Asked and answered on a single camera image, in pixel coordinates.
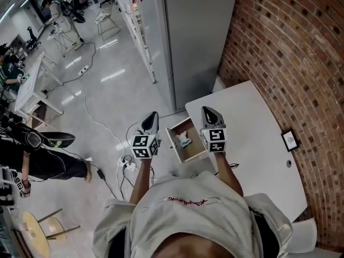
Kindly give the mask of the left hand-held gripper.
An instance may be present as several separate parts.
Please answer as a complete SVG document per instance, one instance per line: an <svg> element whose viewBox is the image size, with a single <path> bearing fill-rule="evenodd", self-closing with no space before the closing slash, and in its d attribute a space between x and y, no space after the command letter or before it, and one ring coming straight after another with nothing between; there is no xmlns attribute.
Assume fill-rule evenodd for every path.
<svg viewBox="0 0 344 258"><path fill-rule="evenodd" d="M131 151L135 159L152 159L157 154L159 139L159 114L156 111L146 114L131 136Z"/></svg>

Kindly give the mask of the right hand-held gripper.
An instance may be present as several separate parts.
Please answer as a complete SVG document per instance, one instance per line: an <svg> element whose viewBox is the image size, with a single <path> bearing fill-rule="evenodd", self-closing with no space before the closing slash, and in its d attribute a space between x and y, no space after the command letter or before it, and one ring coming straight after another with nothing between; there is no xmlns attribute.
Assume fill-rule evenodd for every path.
<svg viewBox="0 0 344 258"><path fill-rule="evenodd" d="M201 108L200 138L209 153L224 153L227 144L227 128L222 115L215 109Z"/></svg>

